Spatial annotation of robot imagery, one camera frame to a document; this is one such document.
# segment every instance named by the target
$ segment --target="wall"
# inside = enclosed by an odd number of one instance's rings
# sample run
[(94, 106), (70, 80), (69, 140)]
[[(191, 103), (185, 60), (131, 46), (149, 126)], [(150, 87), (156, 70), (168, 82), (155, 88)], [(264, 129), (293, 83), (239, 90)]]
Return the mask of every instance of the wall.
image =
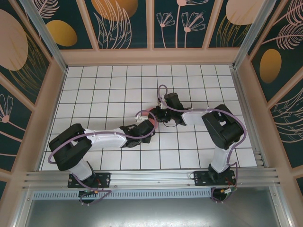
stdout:
[(269, 166), (303, 224), (303, 1), (282, 0), (239, 72)]
[(69, 65), (231, 64), (263, 2), (34, 1)]
[(0, 220), (14, 215), (55, 107), (63, 71), (14, 0), (0, 4)]

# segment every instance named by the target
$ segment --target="gold circle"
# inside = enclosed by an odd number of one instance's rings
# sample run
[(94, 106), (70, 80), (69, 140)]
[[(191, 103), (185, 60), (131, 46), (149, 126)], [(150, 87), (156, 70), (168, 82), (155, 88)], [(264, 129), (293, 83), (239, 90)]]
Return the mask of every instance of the gold circle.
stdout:
[(121, 10), (127, 12), (128, 17), (132, 17), (138, 9), (138, 0), (91, 0), (95, 10), (105, 19), (112, 21), (121, 21), (123, 18), (118, 18), (119, 4)]
[(226, 5), (226, 17), (234, 25), (252, 24), (263, 2), (264, 0), (229, 0)]
[(75, 30), (66, 22), (52, 20), (46, 24), (55, 42), (61, 46), (73, 46), (77, 42)]
[(17, 71), (27, 61), (27, 35), (21, 24), (9, 13), (0, 9), (0, 65)]
[(260, 63), (260, 76), (261, 79), (270, 84), (278, 76), (282, 65), (282, 58), (277, 50), (267, 50), (261, 59)]

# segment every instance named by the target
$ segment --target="black mounting plate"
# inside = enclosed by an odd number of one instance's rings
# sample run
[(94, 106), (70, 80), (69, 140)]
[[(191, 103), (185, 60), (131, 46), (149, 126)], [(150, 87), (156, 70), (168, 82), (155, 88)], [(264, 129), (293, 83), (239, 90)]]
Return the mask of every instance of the black mounting plate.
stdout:
[(195, 180), (195, 186), (219, 186), (219, 185), (226, 185), (228, 186), (227, 179), (232, 183), (236, 184), (236, 178), (235, 173), (232, 170), (228, 170), (224, 172), (224, 177), (221, 177), (218, 179), (217, 182), (214, 182), (208, 175), (209, 171), (195, 171), (194, 179)]
[[(109, 188), (110, 175), (111, 175), (111, 173), (96, 173), (96, 177), (100, 180), (101, 185), (96, 181), (93, 183), (91, 188)], [(76, 181), (76, 179), (74, 178), (74, 176), (72, 174), (70, 174), (70, 176), (69, 176), (67, 187), (68, 188), (84, 188)]]

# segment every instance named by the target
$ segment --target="white grid floor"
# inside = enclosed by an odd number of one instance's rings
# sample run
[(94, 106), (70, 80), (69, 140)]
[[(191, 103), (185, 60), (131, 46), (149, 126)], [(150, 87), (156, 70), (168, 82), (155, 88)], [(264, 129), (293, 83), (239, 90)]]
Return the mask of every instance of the white grid floor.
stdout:
[[(227, 65), (69, 67), (48, 143), (75, 123), (92, 130), (134, 124), (139, 110), (157, 105), (160, 84), (176, 92), (184, 107), (215, 108), (224, 103), (244, 122)], [(213, 153), (205, 127), (160, 124), (150, 144), (90, 150), (84, 158), (96, 170), (206, 168)], [(47, 147), (40, 170), (57, 170), (47, 163), (49, 155)], [(240, 167), (257, 166), (249, 137), (233, 152), (231, 163), (235, 161)]]

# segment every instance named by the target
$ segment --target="flower illustration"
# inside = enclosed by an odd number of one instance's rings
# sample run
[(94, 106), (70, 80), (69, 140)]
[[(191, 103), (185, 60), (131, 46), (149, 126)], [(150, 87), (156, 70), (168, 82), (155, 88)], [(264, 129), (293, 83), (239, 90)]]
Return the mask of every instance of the flower illustration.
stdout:
[(163, 13), (163, 15), (161, 13), (157, 13), (157, 20), (161, 27), (164, 48), (166, 48), (163, 35), (163, 28), (174, 25), (175, 21), (173, 20), (173, 16), (171, 15), (171, 13)]
[(186, 5), (200, 5), (207, 3), (208, 0), (177, 0), (178, 12), (177, 12), (177, 23), (176, 23), (176, 48), (178, 48), (178, 23), (179, 23), (179, 15), (180, 15), (180, 8)]
[(188, 32), (195, 32), (205, 29), (205, 24), (203, 24), (204, 18), (203, 13), (192, 13), (188, 17), (188, 12), (182, 13), (182, 23), (185, 31), (184, 48), (186, 48), (186, 37)]
[(10, 96), (5, 97), (3, 94), (0, 95), (0, 122), (7, 123), (9, 122), (9, 115), (11, 109), (13, 108), (14, 99)]
[(199, 5), (199, 4), (204, 4), (207, 3), (208, 0), (198, 0), (198, 1), (194, 1), (194, 0), (177, 0), (177, 4), (179, 6), (186, 6), (186, 5)]

